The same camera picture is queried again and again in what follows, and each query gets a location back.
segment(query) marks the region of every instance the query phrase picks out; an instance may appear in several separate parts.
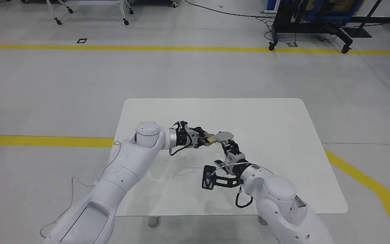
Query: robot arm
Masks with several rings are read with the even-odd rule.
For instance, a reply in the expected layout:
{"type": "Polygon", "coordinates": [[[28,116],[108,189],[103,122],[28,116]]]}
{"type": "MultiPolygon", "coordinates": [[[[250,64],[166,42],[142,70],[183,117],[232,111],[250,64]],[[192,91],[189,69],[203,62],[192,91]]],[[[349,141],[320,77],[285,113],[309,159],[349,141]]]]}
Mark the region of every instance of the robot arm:
{"type": "Polygon", "coordinates": [[[244,187],[245,192],[255,200],[259,216],[268,223],[281,244],[334,244],[321,219],[296,196],[292,183],[248,162],[232,140],[231,133],[220,132],[213,136],[200,127],[188,127],[184,121],[175,125],[177,127],[173,129],[153,122],[140,123],[130,137],[121,143],[117,157],[104,170],[95,188],[62,216],[45,242],[107,243],[114,229],[119,204],[146,174],[160,150],[169,149],[173,156],[185,148],[218,142],[225,152],[225,161],[217,160],[215,163],[234,178],[220,177],[216,174],[216,167],[206,165],[202,188],[244,187]],[[172,153],[176,146],[183,147],[172,153]]]}
{"type": "Polygon", "coordinates": [[[173,129],[153,122],[140,123],[121,142],[118,155],[104,170],[95,188],[62,216],[45,243],[107,243],[114,230],[119,204],[144,177],[160,150],[171,151],[176,146],[198,148],[215,142],[200,127],[189,128],[184,121],[175,125],[173,129]]]}
{"type": "Polygon", "coordinates": [[[325,224],[309,205],[296,196],[296,190],[291,182],[248,162],[232,140],[233,134],[220,132],[215,135],[215,139],[221,143],[225,152],[225,161],[217,160],[216,165],[235,177],[220,177],[215,174],[216,167],[206,166],[202,188],[212,190],[214,185],[223,187],[241,185],[255,200],[259,216],[267,222],[280,244],[334,244],[325,224]],[[219,179],[228,183],[219,183],[219,179]]]}

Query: gray floor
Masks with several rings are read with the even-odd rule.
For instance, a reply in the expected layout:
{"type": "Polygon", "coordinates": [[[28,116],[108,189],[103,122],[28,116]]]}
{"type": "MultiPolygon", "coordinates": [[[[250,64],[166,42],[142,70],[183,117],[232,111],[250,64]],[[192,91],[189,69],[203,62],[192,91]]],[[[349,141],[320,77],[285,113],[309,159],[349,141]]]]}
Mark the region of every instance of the gray floor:
{"type": "MultiPolygon", "coordinates": [[[[259,14],[265,1],[197,0],[259,14]]],[[[114,2],[0,2],[0,44],[267,47],[262,22],[181,2],[135,6],[125,27],[114,2]]],[[[390,49],[388,26],[354,49],[390,49]]],[[[294,35],[285,35],[280,47],[294,35]]],[[[316,35],[299,48],[339,49],[316,35]]],[[[53,51],[0,49],[0,135],[113,137],[127,98],[301,98],[324,148],[390,188],[390,57],[240,52],[53,51]]],[[[69,203],[70,177],[93,182],[109,148],[0,147],[0,243],[39,243],[39,229],[69,203]]],[[[321,215],[337,243],[388,243],[390,220],[376,194],[333,167],[349,205],[321,215]]],[[[80,199],[89,189],[77,185],[80,199]]],[[[121,217],[110,243],[277,243],[255,217],[121,217]]]]}

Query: cable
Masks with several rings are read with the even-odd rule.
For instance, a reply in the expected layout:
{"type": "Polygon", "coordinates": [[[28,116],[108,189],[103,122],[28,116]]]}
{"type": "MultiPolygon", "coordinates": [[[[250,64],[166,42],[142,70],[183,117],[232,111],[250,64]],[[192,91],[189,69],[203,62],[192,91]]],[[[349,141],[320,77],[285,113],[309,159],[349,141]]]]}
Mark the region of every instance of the cable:
{"type": "Polygon", "coordinates": [[[241,186],[240,186],[240,187],[239,187],[239,190],[238,190],[238,193],[237,193],[237,196],[236,196],[236,202],[235,202],[236,207],[239,207],[240,209],[243,209],[243,208],[249,206],[249,205],[254,201],[253,196],[250,196],[250,201],[249,201],[247,204],[245,204],[245,205],[238,205],[238,198],[239,198],[239,195],[240,195],[242,192],[243,192],[243,191],[241,190],[241,186]]]}
{"type": "Polygon", "coordinates": [[[324,37],[323,38],[320,38],[319,39],[319,41],[327,41],[327,42],[329,42],[329,43],[334,43],[335,41],[336,41],[336,39],[337,39],[337,35],[335,35],[333,38],[331,38],[331,39],[328,39],[327,37],[326,37],[326,34],[324,34],[324,37]]]}
{"type": "Polygon", "coordinates": [[[247,164],[248,162],[243,162],[243,163],[225,163],[222,164],[221,166],[218,166],[217,169],[214,170],[214,172],[211,175],[214,175],[218,170],[221,170],[225,168],[226,166],[231,166],[231,165],[239,165],[239,164],[247,164]]]}
{"type": "Polygon", "coordinates": [[[74,180],[74,176],[72,177],[72,199],[71,199],[71,204],[69,204],[69,207],[67,207],[53,222],[51,222],[51,223],[49,223],[49,224],[47,224],[47,225],[45,225],[45,226],[43,226],[40,230],[39,230],[39,234],[41,235],[41,237],[43,237],[44,239],[46,239],[46,236],[44,236],[43,234],[42,234],[42,231],[43,231],[43,229],[44,228],[46,228],[46,227],[48,227],[48,226],[50,226],[50,225],[52,225],[52,224],[54,224],[55,222],[57,222],[57,220],[59,219],[59,218],[61,218],[61,216],[62,215],[64,215],[65,213],[66,213],[66,211],[68,211],[70,208],[71,208],[71,206],[72,206],[72,204],[73,204],[73,196],[74,196],[74,183],[73,183],[73,180],[74,180]]]}
{"type": "Polygon", "coordinates": [[[219,11],[219,10],[216,10],[216,9],[211,9],[211,8],[208,8],[208,7],[205,7],[205,6],[193,4],[192,2],[189,2],[189,1],[187,1],[187,0],[184,0],[184,1],[187,2],[188,4],[193,5],[193,6],[200,7],[200,8],[203,8],[203,9],[208,9],[208,10],[211,10],[211,11],[214,11],[214,12],[218,12],[218,13],[224,13],[224,14],[226,14],[226,15],[234,15],[234,16],[242,16],[242,17],[251,17],[251,18],[275,18],[275,17],[271,17],[271,16],[239,15],[239,14],[237,14],[237,13],[227,13],[227,12],[219,11]]]}
{"type": "MultiPolygon", "coordinates": [[[[115,159],[118,157],[118,155],[119,155],[119,153],[121,152],[121,148],[122,148],[122,143],[121,142],[119,142],[119,141],[115,141],[114,142],[114,145],[116,145],[116,146],[118,146],[119,145],[119,150],[118,150],[118,153],[116,154],[116,156],[114,157],[114,159],[103,169],[103,172],[102,172],[102,175],[100,176],[100,178],[103,176],[103,174],[104,174],[104,171],[105,171],[105,169],[108,167],[108,166],[110,166],[114,161],[115,161],[115,159]]],[[[47,224],[47,225],[45,225],[45,226],[43,226],[40,230],[39,230],[39,234],[41,235],[41,237],[42,238],[44,238],[44,239],[46,239],[46,236],[45,235],[43,235],[43,233],[42,233],[42,231],[46,228],[46,227],[48,227],[48,226],[50,226],[50,225],[52,225],[52,224],[55,224],[56,222],[57,222],[57,220],[59,220],[61,217],[62,217],[62,215],[64,215],[65,213],[66,213],[66,211],[68,211],[71,207],[72,207],[72,205],[73,205],[73,198],[74,198],[74,180],[76,180],[78,183],[80,183],[80,184],[82,184],[82,185],[84,185],[84,186],[86,186],[86,187],[92,187],[92,186],[94,186],[94,184],[93,185],[86,185],[86,184],[84,184],[83,182],[81,182],[80,180],[78,180],[78,178],[76,178],[75,176],[73,176],[72,177],[72,179],[71,179],[71,182],[72,182],[72,197],[71,197],[71,203],[69,204],[69,206],[53,221],[53,222],[51,222],[51,223],[49,223],[49,224],[47,224]]]]}
{"type": "Polygon", "coordinates": [[[187,135],[187,137],[189,138],[190,142],[186,146],[176,150],[176,152],[169,153],[169,155],[173,156],[173,155],[177,154],[178,152],[180,152],[181,150],[186,149],[187,147],[191,146],[191,144],[193,143],[193,139],[191,138],[191,136],[189,135],[189,133],[187,132],[187,130],[185,128],[184,128],[184,131],[185,131],[185,134],[187,135]]]}

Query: white table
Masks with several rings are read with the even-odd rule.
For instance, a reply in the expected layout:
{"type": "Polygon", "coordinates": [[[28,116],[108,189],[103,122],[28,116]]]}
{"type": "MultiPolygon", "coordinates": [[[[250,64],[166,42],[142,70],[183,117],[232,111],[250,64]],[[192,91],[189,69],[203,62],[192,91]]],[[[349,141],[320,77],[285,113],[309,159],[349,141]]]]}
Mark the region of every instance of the white table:
{"type": "MultiPolygon", "coordinates": [[[[184,120],[209,133],[230,131],[249,162],[289,179],[318,214],[340,214],[347,203],[300,99],[128,99],[115,140],[122,141],[141,121],[171,126],[184,120]]],[[[116,216],[256,215],[255,205],[235,206],[238,188],[201,187],[203,166],[224,160],[220,145],[162,151],[145,177],[131,189],[116,216]]],[[[241,195],[245,203],[248,198],[241,195]]]]}

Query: small object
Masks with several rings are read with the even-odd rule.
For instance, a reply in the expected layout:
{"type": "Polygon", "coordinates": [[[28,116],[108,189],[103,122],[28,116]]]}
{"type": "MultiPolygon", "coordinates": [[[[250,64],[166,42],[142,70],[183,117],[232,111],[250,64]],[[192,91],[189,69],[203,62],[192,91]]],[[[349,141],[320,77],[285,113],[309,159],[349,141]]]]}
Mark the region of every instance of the small object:
{"type": "Polygon", "coordinates": [[[215,137],[208,137],[208,138],[206,138],[206,141],[209,144],[214,144],[217,142],[217,139],[215,139],[215,137]]]}
{"type": "Polygon", "coordinates": [[[296,42],[287,42],[287,45],[290,47],[290,48],[297,48],[298,47],[298,44],[296,42]]]}
{"type": "Polygon", "coordinates": [[[149,220],[147,221],[147,225],[150,228],[156,228],[158,226],[158,222],[160,221],[160,217],[158,216],[150,216],[149,220]]]}
{"type": "Polygon", "coordinates": [[[86,38],[80,38],[76,43],[78,44],[84,44],[87,42],[87,39],[86,38]]]}
{"type": "Polygon", "coordinates": [[[342,47],[341,52],[342,52],[343,54],[346,54],[350,49],[351,49],[351,48],[350,48],[349,46],[344,45],[344,46],[342,47]]]}

